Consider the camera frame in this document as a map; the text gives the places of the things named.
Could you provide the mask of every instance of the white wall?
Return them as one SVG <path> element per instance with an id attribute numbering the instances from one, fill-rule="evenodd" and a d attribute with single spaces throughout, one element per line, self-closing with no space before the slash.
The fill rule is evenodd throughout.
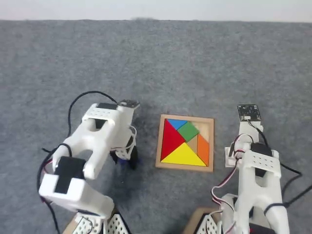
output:
<path id="1" fill-rule="evenodd" d="M 0 0 L 3 20 L 312 22 L 312 0 Z"/>

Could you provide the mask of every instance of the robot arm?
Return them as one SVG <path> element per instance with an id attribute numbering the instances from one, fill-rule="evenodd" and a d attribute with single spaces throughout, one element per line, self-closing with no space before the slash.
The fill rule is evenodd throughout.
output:
<path id="1" fill-rule="evenodd" d="M 136 145 L 136 132 L 130 130 L 137 102 L 124 100 L 118 105 L 93 104 L 82 118 L 76 131 L 53 154 L 54 174 L 45 174 L 39 194 L 70 211 L 108 219 L 114 208 L 113 200 L 92 189 L 86 179 L 96 179 L 113 149 L 116 156 L 130 160 Z M 76 156 L 91 150 L 86 161 Z"/>
<path id="2" fill-rule="evenodd" d="M 237 159 L 234 152 L 242 150 L 238 153 L 241 159 L 237 162 L 238 196 L 227 194 L 222 198 L 234 207 L 232 210 L 228 204 L 221 204 L 223 230 L 229 230 L 228 234 L 249 234 L 250 226 L 255 224 L 273 229 L 276 234 L 288 234 L 289 224 L 285 207 L 275 206 L 266 214 L 263 213 L 270 204 L 282 203 L 279 154 L 258 142 L 259 132 L 256 128 L 262 131 L 263 127 L 260 125 L 257 106 L 239 105 L 238 111 L 241 120 L 240 137 L 233 143 L 233 147 L 225 148 L 227 167 L 235 165 Z"/>

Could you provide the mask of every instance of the black circuit board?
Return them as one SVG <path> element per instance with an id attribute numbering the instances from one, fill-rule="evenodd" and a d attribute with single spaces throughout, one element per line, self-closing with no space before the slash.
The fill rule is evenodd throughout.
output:
<path id="1" fill-rule="evenodd" d="M 261 121 L 259 108 L 255 104 L 240 104 L 237 106 L 240 121 Z"/>

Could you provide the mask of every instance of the gray carpet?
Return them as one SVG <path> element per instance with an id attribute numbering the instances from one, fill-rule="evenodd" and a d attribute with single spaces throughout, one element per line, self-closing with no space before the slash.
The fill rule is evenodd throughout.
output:
<path id="1" fill-rule="evenodd" d="M 2 233 L 54 234 L 36 192 L 45 154 L 67 133 L 80 93 L 137 99 L 136 171 L 108 158 L 91 184 L 111 196 L 133 233 L 175 234 L 227 173 L 223 148 L 238 132 L 238 103 L 259 105 L 265 134 L 283 162 L 312 183 L 312 24 L 200 21 L 0 21 Z M 97 95 L 73 108 L 74 128 Z M 155 168 L 161 113 L 215 119 L 214 173 Z M 282 184 L 293 176 L 282 170 Z M 220 195 L 236 193 L 238 176 Z M 311 230 L 312 193 L 288 208 L 291 233 Z M 55 207 L 63 230 L 72 213 Z"/>

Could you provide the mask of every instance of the green square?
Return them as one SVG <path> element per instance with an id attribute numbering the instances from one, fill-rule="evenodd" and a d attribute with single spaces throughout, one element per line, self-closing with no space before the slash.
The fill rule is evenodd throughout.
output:
<path id="1" fill-rule="evenodd" d="M 187 122 L 178 129 L 178 132 L 181 134 L 181 136 L 183 136 L 186 142 L 188 142 L 199 133 L 199 130 L 194 127 L 191 122 Z"/>

